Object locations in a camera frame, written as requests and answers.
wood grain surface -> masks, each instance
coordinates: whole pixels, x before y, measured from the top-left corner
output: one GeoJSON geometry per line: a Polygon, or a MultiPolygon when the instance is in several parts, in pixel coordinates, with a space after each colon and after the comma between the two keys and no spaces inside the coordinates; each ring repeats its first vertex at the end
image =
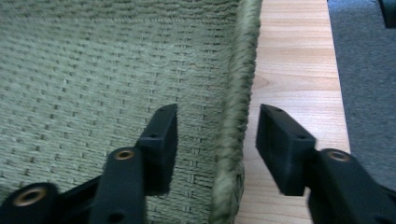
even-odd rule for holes
{"type": "Polygon", "coordinates": [[[317,149],[349,151],[327,1],[263,0],[261,19],[244,147],[245,193],[235,223],[311,223],[305,197],[279,194],[255,141],[260,104],[268,104],[311,132],[317,149]]]}

carpeted floor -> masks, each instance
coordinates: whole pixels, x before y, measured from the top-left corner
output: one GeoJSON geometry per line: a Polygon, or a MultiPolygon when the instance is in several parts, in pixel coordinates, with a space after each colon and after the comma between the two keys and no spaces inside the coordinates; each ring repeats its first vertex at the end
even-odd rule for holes
{"type": "Polygon", "coordinates": [[[351,151],[396,189],[396,29],[376,0],[329,0],[351,151]]]}

green woven basket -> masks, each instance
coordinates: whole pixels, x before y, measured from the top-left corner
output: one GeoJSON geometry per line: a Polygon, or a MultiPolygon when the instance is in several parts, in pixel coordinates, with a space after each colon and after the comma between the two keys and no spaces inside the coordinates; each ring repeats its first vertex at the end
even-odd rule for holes
{"type": "Polygon", "coordinates": [[[231,223],[243,192],[261,0],[3,0],[0,200],[102,172],[178,104],[171,192],[152,223],[231,223]]]}

gray carpet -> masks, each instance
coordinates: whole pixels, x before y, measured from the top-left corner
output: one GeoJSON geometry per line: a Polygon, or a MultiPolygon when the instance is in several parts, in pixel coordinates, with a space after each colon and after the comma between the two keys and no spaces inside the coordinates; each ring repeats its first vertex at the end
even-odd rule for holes
{"type": "Polygon", "coordinates": [[[352,154],[396,189],[396,29],[375,0],[329,0],[352,154]]]}

green rope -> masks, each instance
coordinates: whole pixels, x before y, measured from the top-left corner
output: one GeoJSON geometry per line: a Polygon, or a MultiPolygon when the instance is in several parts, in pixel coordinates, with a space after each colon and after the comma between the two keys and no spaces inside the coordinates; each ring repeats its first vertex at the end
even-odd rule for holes
{"type": "Polygon", "coordinates": [[[239,3],[229,82],[222,109],[210,223],[232,223],[243,192],[243,140],[248,124],[262,1],[239,3]]]}

